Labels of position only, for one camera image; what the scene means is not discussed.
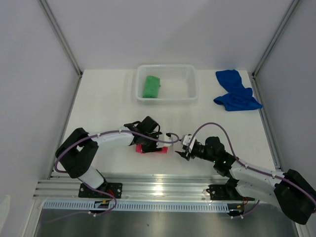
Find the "pink microfiber towel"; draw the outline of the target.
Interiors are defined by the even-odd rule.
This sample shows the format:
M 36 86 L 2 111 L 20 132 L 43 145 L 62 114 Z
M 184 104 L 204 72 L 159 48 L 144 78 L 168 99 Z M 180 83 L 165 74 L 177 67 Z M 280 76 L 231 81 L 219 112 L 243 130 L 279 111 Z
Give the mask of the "pink microfiber towel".
M 166 154 L 168 152 L 168 147 L 148 148 L 148 147 L 143 147 L 142 145 L 138 144 L 135 148 L 135 152 L 140 153 L 140 154 L 146 154 L 146 153 Z

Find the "green microfiber towel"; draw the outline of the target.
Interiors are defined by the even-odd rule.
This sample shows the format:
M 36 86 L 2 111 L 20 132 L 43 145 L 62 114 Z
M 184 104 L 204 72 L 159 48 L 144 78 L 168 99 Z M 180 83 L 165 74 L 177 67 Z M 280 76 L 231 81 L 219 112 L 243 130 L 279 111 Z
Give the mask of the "green microfiber towel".
M 160 89 L 160 78 L 155 76 L 147 76 L 143 88 L 143 98 L 158 98 Z

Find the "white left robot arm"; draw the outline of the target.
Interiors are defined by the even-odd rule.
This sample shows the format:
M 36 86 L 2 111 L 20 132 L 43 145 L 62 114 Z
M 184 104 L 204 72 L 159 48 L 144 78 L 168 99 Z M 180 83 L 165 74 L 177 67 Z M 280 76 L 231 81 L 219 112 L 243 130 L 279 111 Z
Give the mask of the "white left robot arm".
M 144 152 L 160 152 L 156 141 L 142 137 L 145 135 L 158 139 L 162 135 L 160 125 L 150 116 L 142 121 L 127 123 L 118 128 L 118 132 L 105 135 L 88 133 L 82 127 L 75 129 L 66 141 L 57 149 L 55 156 L 59 159 L 65 172 L 73 179 L 79 179 L 90 187 L 95 197 L 103 197 L 107 192 L 107 181 L 92 166 L 92 161 L 101 145 L 105 148 L 140 145 Z

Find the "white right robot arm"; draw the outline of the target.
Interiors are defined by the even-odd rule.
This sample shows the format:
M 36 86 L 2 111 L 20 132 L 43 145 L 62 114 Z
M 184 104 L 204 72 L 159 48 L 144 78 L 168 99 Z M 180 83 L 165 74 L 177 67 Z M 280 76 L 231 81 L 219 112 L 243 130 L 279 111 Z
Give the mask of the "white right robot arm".
M 273 171 L 246 163 L 225 150 L 218 137 L 205 143 L 192 135 L 181 139 L 186 160 L 200 158 L 213 163 L 213 169 L 227 177 L 225 192 L 229 199 L 239 197 L 261 200 L 279 208 L 290 220 L 305 225 L 316 211 L 316 191 L 296 170 Z

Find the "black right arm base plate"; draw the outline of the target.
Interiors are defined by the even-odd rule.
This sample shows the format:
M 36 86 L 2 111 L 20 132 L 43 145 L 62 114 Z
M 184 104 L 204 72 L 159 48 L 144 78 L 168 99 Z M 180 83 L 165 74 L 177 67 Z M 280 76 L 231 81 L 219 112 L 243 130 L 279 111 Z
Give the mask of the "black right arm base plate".
M 254 201 L 252 197 L 241 196 L 237 191 L 238 180 L 229 179 L 225 184 L 211 184 L 206 189 L 211 200 L 218 201 L 242 201 L 243 198 L 248 198 L 249 201 Z

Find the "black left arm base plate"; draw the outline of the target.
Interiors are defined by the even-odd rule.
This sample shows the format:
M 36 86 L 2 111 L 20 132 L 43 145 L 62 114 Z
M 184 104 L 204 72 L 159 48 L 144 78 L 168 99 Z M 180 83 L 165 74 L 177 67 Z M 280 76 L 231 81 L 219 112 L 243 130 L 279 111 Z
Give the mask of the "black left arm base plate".
M 101 185 L 97 190 L 103 193 L 108 193 L 115 198 L 120 199 L 122 194 L 123 184 L 122 183 L 107 183 Z M 81 184 L 79 188 L 79 198 L 111 198 L 100 192 L 96 192 L 88 188 L 85 184 Z

